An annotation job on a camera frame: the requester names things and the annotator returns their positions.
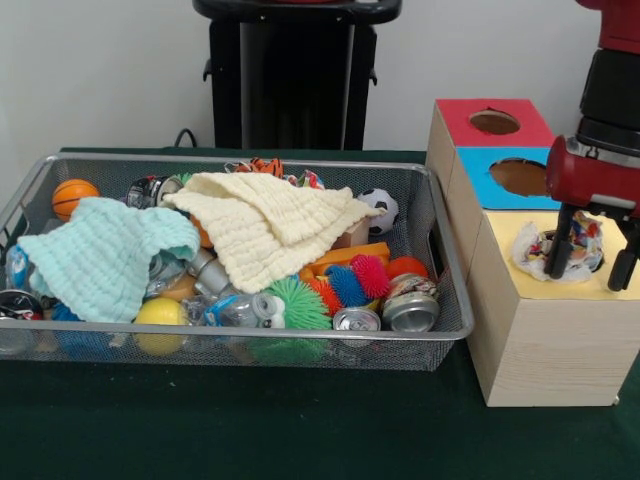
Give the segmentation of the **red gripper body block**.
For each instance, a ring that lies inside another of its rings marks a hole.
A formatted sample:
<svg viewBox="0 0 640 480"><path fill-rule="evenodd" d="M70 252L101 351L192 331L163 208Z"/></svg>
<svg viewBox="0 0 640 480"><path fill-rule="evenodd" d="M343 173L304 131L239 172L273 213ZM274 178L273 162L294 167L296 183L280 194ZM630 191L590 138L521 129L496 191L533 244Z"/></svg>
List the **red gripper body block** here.
<svg viewBox="0 0 640 480"><path fill-rule="evenodd" d="M549 151L546 187L556 201L599 204L639 217L639 157L558 136Z"/></svg>

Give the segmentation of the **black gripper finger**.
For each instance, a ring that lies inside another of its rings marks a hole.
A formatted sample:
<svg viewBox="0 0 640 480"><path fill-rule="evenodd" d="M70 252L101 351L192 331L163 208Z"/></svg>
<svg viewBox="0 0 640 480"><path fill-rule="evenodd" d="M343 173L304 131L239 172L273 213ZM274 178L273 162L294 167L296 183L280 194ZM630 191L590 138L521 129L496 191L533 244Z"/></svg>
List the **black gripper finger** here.
<svg viewBox="0 0 640 480"><path fill-rule="evenodd" d="M563 203L558 213L558 222L549 251L544 273L552 279L560 279L564 275L573 247L569 241L576 207Z"/></svg>
<svg viewBox="0 0 640 480"><path fill-rule="evenodd" d="M608 280L608 288L618 292L626 290L639 259L639 219L617 220L616 224L625 237L627 245L617 254Z"/></svg>

